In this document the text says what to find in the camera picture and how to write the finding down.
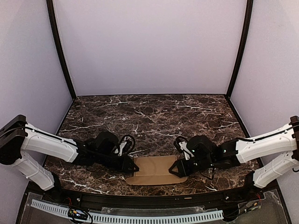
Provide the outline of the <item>brown cardboard box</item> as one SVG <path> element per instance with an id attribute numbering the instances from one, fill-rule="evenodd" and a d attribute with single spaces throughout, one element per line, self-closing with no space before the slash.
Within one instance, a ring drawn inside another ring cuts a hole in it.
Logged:
<path id="1" fill-rule="evenodd" d="M 183 183 L 187 177 L 177 177 L 169 172 L 169 168 L 176 161 L 176 156 L 149 156 L 134 158 L 139 171 L 126 179 L 129 185 L 156 186 Z"/>

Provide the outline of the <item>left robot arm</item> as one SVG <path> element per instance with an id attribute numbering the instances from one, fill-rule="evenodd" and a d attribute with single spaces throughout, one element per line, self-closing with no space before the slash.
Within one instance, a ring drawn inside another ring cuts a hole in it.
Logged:
<path id="1" fill-rule="evenodd" d="M 85 141 L 59 137 L 42 131 L 18 115 L 0 130 L 0 162 L 19 170 L 42 190 L 60 188 L 60 180 L 43 168 L 28 154 L 34 151 L 56 157 L 78 166 L 95 163 L 124 173 L 138 172 L 139 167 L 129 153 L 135 147 L 135 139 L 125 135 L 100 132 L 97 137 Z"/>

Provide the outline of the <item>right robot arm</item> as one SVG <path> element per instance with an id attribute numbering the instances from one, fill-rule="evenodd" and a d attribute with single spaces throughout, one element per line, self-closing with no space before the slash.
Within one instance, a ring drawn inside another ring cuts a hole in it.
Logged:
<path id="1" fill-rule="evenodd" d="M 189 140 L 179 136 L 175 139 L 174 146 L 185 156 L 172 164 L 169 173 L 180 178 L 209 168 L 224 170 L 256 158 L 279 154 L 245 177 L 245 186 L 262 189 L 298 167 L 299 118 L 293 116 L 281 128 L 256 137 L 235 138 L 216 145 L 205 135 L 196 135 Z"/>

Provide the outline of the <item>small circuit board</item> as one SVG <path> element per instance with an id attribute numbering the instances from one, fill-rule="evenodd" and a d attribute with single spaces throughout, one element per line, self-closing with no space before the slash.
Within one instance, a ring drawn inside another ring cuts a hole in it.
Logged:
<path id="1" fill-rule="evenodd" d="M 81 210 L 77 209 L 69 209 L 68 210 L 68 217 L 73 218 L 73 219 L 80 219 L 80 220 L 87 220 L 88 219 L 88 214 Z"/>

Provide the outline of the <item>black front rail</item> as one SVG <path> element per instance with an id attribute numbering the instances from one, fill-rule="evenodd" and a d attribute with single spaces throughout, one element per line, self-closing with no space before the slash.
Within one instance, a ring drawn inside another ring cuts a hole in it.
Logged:
<path id="1" fill-rule="evenodd" d="M 101 210 L 103 207 L 121 209 L 204 207 L 226 210 L 236 208 L 241 203 L 264 199 L 262 191 L 246 191 L 243 188 L 181 196 L 113 196 L 65 189 L 60 194 L 47 191 L 44 194 L 54 202 L 66 202 L 68 205 L 89 210 Z"/>

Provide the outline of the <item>right black frame post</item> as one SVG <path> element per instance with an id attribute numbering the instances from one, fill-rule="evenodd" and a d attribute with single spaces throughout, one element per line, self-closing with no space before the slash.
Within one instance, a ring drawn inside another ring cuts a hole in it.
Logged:
<path id="1" fill-rule="evenodd" d="M 246 10 L 245 10 L 245 16 L 244 16 L 244 21 L 243 21 L 243 26 L 242 26 L 242 33 L 241 33 L 241 38 L 240 38 L 240 43 L 236 55 L 236 60 L 233 68 L 233 72 L 231 75 L 231 79 L 228 85 L 228 89 L 226 92 L 226 98 L 227 100 L 231 99 L 235 83 L 238 77 L 239 69 L 241 66 L 243 54 L 245 51 L 245 46 L 246 46 L 246 41 L 248 37 L 248 32 L 249 32 L 249 27 L 250 27 L 250 21 L 251 21 L 251 15 L 252 15 L 252 9 L 253 9 L 253 0 L 247 0 L 246 2 Z"/>

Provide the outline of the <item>black frame post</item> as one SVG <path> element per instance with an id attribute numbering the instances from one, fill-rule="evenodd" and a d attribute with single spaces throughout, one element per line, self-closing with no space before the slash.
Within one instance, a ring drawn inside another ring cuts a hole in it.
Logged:
<path id="1" fill-rule="evenodd" d="M 233 68 L 233 72 L 231 75 L 231 79 L 228 85 L 228 89 L 226 92 L 226 98 L 227 100 L 231 99 L 235 83 L 238 77 L 239 69 L 241 66 L 243 54 L 245 51 L 245 46 L 246 46 L 246 41 L 248 37 L 248 32 L 249 32 L 249 27 L 250 27 L 250 21 L 251 21 L 251 15 L 252 15 L 252 9 L 253 9 L 253 0 L 247 0 L 246 2 L 246 10 L 245 10 L 245 16 L 244 16 L 244 21 L 243 21 L 243 26 L 242 26 L 242 33 L 241 33 L 241 38 L 240 38 L 240 43 L 236 55 L 236 60 Z"/>
<path id="2" fill-rule="evenodd" d="M 67 84 L 67 88 L 69 91 L 69 94 L 72 98 L 72 101 L 74 101 L 77 98 L 77 95 L 75 93 L 75 89 L 73 86 L 73 83 L 71 81 L 71 76 L 67 67 L 66 59 L 64 56 L 64 51 L 63 51 L 63 46 L 61 43 L 61 39 L 59 36 L 59 31 L 58 31 L 58 24 L 57 24 L 57 19 L 55 15 L 55 9 L 54 9 L 54 1 L 53 0 L 46 0 L 47 4 L 47 10 L 48 10 L 48 16 L 49 16 L 49 21 L 50 21 L 50 26 L 51 26 L 51 31 L 53 35 L 53 40 L 54 44 L 56 47 L 57 51 L 57 56 L 60 62 L 60 66 L 63 72 L 64 79 Z"/>

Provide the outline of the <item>left black frame post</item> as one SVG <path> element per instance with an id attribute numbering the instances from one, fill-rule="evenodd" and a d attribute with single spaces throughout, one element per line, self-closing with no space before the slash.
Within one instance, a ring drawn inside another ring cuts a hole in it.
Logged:
<path id="1" fill-rule="evenodd" d="M 67 84 L 67 88 L 69 91 L 69 94 L 72 98 L 72 101 L 74 101 L 77 98 L 77 95 L 75 93 L 75 89 L 73 86 L 73 83 L 71 81 L 71 76 L 67 67 L 66 59 L 64 56 L 64 51 L 63 51 L 63 46 L 61 43 L 61 39 L 59 36 L 59 31 L 58 31 L 58 24 L 57 24 L 57 19 L 55 15 L 55 9 L 54 9 L 54 1 L 53 0 L 46 0 L 47 4 L 47 10 L 48 10 L 48 16 L 49 16 L 49 21 L 50 21 L 50 26 L 51 26 L 51 31 L 53 35 L 53 40 L 54 44 L 56 47 L 57 51 L 57 56 L 60 62 L 60 66 L 63 72 L 64 79 Z"/>

